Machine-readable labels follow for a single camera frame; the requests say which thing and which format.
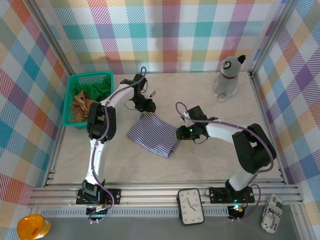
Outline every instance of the dog figurine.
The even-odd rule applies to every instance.
[[[215,83],[215,97],[219,97],[219,101],[224,101],[226,98],[236,94],[236,86],[239,79],[241,65],[246,59],[245,55],[239,57],[228,56],[221,64],[221,72],[218,80]]]

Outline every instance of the analog clock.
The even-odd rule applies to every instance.
[[[202,224],[205,221],[204,211],[197,188],[181,189],[176,197],[179,217],[185,226]]]

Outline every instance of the blue striped fabric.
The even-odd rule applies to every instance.
[[[177,129],[148,112],[140,114],[139,121],[127,135],[151,152],[169,158],[180,143],[176,138]]]

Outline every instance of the brown cloth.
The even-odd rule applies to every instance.
[[[75,101],[72,103],[73,122],[82,123],[87,122],[89,116],[89,109],[92,103],[97,101],[91,100],[88,93],[81,91],[78,95],[74,96]]]

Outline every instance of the green basket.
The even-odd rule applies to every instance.
[[[103,82],[106,76],[110,76],[111,93],[114,92],[114,74],[112,71],[97,71],[89,73],[75,74],[68,78],[65,91],[65,99],[63,105],[62,123],[65,126],[72,126],[77,129],[83,129],[87,127],[87,122],[73,122],[74,111],[72,109],[72,103],[75,101],[75,96],[71,92],[71,85],[81,86],[83,84],[100,84]]]

